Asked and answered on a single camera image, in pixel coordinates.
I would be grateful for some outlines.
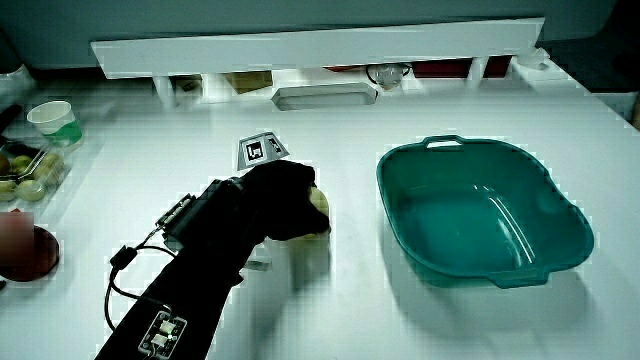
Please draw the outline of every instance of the wall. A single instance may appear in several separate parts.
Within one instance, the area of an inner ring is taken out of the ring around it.
[[[541,40],[583,38],[604,25],[615,1],[2,1],[0,28],[24,63],[54,69],[97,66],[90,41],[140,37],[545,16]]]
[[[0,74],[12,73],[18,70],[20,65],[20,59],[0,29]]]

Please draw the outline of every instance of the wire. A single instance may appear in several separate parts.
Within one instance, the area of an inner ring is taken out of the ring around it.
[[[149,233],[149,235],[147,235],[147,237],[144,239],[144,241],[141,242],[140,245],[136,246],[136,249],[139,248],[139,247],[144,246],[147,243],[147,241],[149,241],[149,239],[151,239],[153,237],[153,235],[155,235],[158,231],[160,231],[160,229],[161,229],[160,226],[158,226],[157,228],[153,229],[153,231],[151,231]]]
[[[407,76],[409,74],[409,71],[411,71],[411,69],[413,68],[413,66],[407,65],[405,63],[401,63],[401,64],[402,64],[402,66],[406,67],[406,69],[405,69],[406,71],[402,72],[402,76]]]
[[[371,75],[369,74],[369,68],[371,67],[371,65],[367,65],[364,67],[364,72],[367,74],[367,77],[369,78],[369,80],[371,80],[372,83],[374,84],[378,84],[375,80],[373,80],[373,78],[371,77]]]
[[[155,345],[151,345],[151,348],[153,349],[149,355],[147,355],[147,357],[145,357],[143,360],[148,360],[153,358],[154,356],[156,356],[156,351],[158,351],[158,348]]]
[[[111,282],[109,282],[109,285],[107,286],[107,293],[104,296],[104,317],[107,319],[107,325],[109,325],[111,331],[116,331],[116,327],[113,326],[111,317],[109,316],[109,295],[111,295]]]
[[[171,251],[169,251],[169,250],[167,250],[165,248],[161,248],[159,246],[153,246],[153,245],[143,245],[143,246],[138,245],[138,246],[136,246],[136,250],[141,250],[141,249],[159,250],[159,251],[162,251],[162,252],[165,252],[165,253],[171,255],[172,257],[176,257],[176,254],[172,253]]]
[[[153,237],[153,235],[155,235],[159,230],[161,229],[161,227],[157,227],[155,229],[153,229],[153,231],[151,231],[149,233],[149,235],[147,235],[147,237],[144,239],[143,242],[141,242],[138,246],[135,247],[136,250],[142,250],[142,249],[153,249],[153,250],[159,250],[159,251],[163,251],[169,255],[171,255],[172,257],[176,257],[176,255],[174,253],[172,253],[171,251],[161,248],[159,246],[152,246],[152,245],[145,245],[147,243],[147,241],[149,241],[149,239],[151,239]],[[112,268],[111,269],[111,274],[109,275],[109,285],[107,286],[107,292],[105,293],[104,296],[104,317],[105,320],[107,321],[107,325],[109,325],[109,328],[111,329],[111,331],[116,331],[116,327],[113,325],[113,322],[111,321],[111,317],[109,315],[109,298],[111,296],[111,289],[115,290],[118,294],[126,296],[128,298],[134,299],[134,300],[145,300],[148,302],[151,302],[153,304],[156,305],[160,305],[164,308],[166,308],[169,311],[169,314],[171,314],[172,310],[171,307],[161,301],[158,301],[156,299],[152,299],[146,296],[139,296],[139,295],[134,295],[131,293],[128,293],[126,291],[123,291],[122,289],[120,289],[116,284],[115,284],[115,279],[116,276],[118,275],[118,270]],[[153,351],[153,355],[151,355],[151,357],[148,357],[148,359],[151,359],[153,356],[155,356],[156,353],[156,349],[154,347],[154,351]]]
[[[145,301],[148,301],[148,302],[150,302],[150,303],[153,303],[153,304],[156,304],[156,305],[160,305],[160,306],[162,306],[162,307],[166,308],[166,309],[169,311],[169,313],[171,313],[171,311],[172,311],[172,310],[171,310],[171,307],[170,307],[169,305],[167,305],[167,304],[163,303],[162,301],[158,301],[158,300],[156,300],[156,299],[153,299],[153,298],[150,298],[150,297],[146,297],[146,296],[141,296],[141,295],[131,294],[131,293],[128,293],[128,292],[126,292],[126,291],[124,291],[124,290],[120,289],[120,288],[115,284],[115,279],[116,279],[116,275],[117,275],[117,274],[118,274],[118,272],[117,272],[117,271],[115,271],[115,270],[112,270],[112,271],[111,271],[111,277],[110,277],[110,279],[109,279],[109,286],[110,286],[113,290],[115,290],[118,294],[120,294],[120,295],[122,295],[122,296],[126,296],[126,297],[128,297],[128,298],[130,298],[130,299],[134,299],[134,300],[145,300]]]

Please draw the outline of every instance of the black glove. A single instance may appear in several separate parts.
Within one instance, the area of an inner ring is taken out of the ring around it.
[[[258,209],[257,221],[273,240],[289,240],[329,230],[329,218],[309,200],[313,167],[276,160],[242,176],[245,198]]]

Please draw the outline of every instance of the white table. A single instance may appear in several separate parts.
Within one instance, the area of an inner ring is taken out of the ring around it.
[[[36,219],[55,232],[62,261],[47,278],[0,292],[0,358],[92,359],[110,333],[102,313],[108,259],[141,241],[185,193],[237,175],[237,141],[263,130],[279,136],[288,160],[316,169],[333,232],[324,242],[267,240],[273,267],[244,272],[210,358],[636,357],[640,136],[566,74],[509,77],[478,89],[429,80],[415,93],[382,93],[370,106],[288,112],[269,100],[165,112],[150,82],[74,90],[87,140],[70,179],[82,181],[70,182],[64,206]],[[375,170],[396,145],[450,133],[502,139],[543,161],[590,221],[589,259],[552,273],[544,286],[423,285],[391,233]],[[120,284],[141,293],[167,262],[145,253]],[[130,306],[113,296],[114,322]]]

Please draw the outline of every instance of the white cup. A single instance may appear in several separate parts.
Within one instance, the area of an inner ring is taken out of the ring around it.
[[[50,101],[38,105],[29,111],[27,120],[55,146],[73,150],[84,142],[71,104],[66,101]]]

